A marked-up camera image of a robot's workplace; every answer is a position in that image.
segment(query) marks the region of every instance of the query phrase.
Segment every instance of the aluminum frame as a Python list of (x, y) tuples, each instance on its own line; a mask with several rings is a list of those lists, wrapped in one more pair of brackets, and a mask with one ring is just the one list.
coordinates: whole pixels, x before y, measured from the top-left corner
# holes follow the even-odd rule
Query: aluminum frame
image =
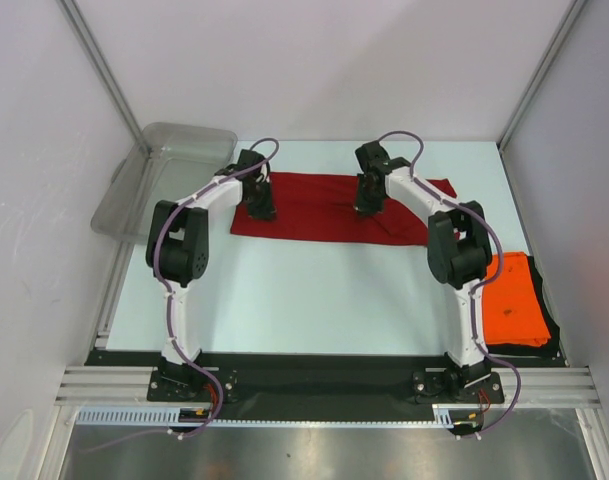
[[(69, 367), (57, 395), (57, 418), (38, 480), (59, 477), (71, 438), (75, 420), (86, 409), (98, 410), (98, 424), (155, 425), (159, 421), (142, 423), (147, 411), (173, 411), (173, 407), (206, 406), (202, 403), (151, 403), (146, 401), (148, 382), (153, 367)], [(495, 369), (504, 386), (506, 402), (494, 408), (505, 408), (515, 393), (515, 379), (509, 369)], [(522, 368), (522, 394), (517, 408), (524, 409), (575, 409), (584, 440), (598, 480), (609, 480), (609, 426), (604, 418), (597, 390), (588, 368)], [(243, 428), (448, 428), (448, 411), (468, 408), (467, 405), (434, 405), (435, 422), (257, 422), (215, 421), (214, 426)], [(132, 412), (133, 421), (119, 413)], [(84, 424), (93, 424), (92, 415), (86, 415)]]

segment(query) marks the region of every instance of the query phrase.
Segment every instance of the transparent plastic bin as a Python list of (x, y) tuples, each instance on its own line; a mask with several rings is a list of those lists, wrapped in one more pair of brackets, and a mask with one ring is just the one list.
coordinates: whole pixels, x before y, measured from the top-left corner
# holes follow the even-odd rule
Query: transparent plastic bin
[(95, 232), (139, 244), (147, 241), (155, 204), (206, 185), (231, 162), (237, 143), (233, 132), (172, 123), (152, 123), (143, 133), (150, 156), (131, 149), (91, 219)]

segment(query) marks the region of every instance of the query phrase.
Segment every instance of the white table surface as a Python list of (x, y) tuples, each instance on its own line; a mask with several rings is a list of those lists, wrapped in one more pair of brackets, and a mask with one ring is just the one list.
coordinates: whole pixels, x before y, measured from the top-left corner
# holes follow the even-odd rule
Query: white table surface
[[(274, 171), (358, 172), (362, 142), (281, 142)], [(240, 142), (240, 148), (250, 142)], [(383, 142), (409, 160), (413, 142)], [(268, 153), (271, 145), (262, 147)], [(458, 199), (477, 200), (505, 251), (527, 251), (504, 169), (492, 142), (428, 142), (418, 163), (427, 179), (448, 178)], [(189, 296), (205, 351), (441, 355), (442, 287), (425, 247), (301, 242), (234, 236), (233, 209), (210, 226), (210, 259)], [(109, 350), (160, 350), (162, 290), (135, 246), (107, 343)]]

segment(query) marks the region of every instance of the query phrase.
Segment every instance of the white wall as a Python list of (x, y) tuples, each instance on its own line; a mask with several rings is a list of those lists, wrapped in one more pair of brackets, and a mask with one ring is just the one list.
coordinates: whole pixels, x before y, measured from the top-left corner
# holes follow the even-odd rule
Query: white wall
[(0, 438), (33, 410), (29, 464), (90, 339), (114, 245), (89, 222), (130, 144), (57, 3), (0, 0)]
[(569, 0), (79, 0), (140, 124), (498, 140)]
[(567, 352), (609, 418), (609, 0), (589, 3), (506, 162)]

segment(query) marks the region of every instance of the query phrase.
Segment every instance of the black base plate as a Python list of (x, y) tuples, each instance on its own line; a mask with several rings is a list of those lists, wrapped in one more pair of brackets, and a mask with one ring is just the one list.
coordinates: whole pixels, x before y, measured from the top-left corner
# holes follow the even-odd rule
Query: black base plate
[[(234, 370), (219, 370), (211, 372), (222, 385), (224, 402), (235, 401), (237, 375)], [(151, 373), (146, 399), (149, 402), (210, 402), (211, 395), (205, 389), (207, 382), (199, 385), (187, 385), (173, 382), (164, 378), (155, 368)]]
[[(87, 365), (159, 364), (159, 352), (97, 351)], [(259, 421), (413, 421), (432, 420), (432, 403), (470, 403), (479, 398), (453, 398), (441, 388), (433, 375), (435, 369), (452, 365), (443, 356), (394, 357), (361, 355), (270, 355), (202, 353), (200, 365), (208, 368), (222, 383), (227, 403), (220, 413), (222, 419)], [(520, 366), (556, 366), (541, 359), (518, 359)], [(428, 374), (414, 380), (414, 374)], [(423, 380), (423, 393), (417, 382)], [(160, 381), (154, 371), (149, 386), (149, 399), (163, 402), (208, 402), (204, 390), (184, 391), (174, 384)], [(504, 400), (494, 375), (481, 385), (492, 403)]]
[(414, 401), (420, 405), (433, 403), (480, 403), (479, 392), (483, 390), (491, 403), (504, 403), (504, 391), (498, 373), (457, 392), (450, 391), (445, 371), (413, 372)]

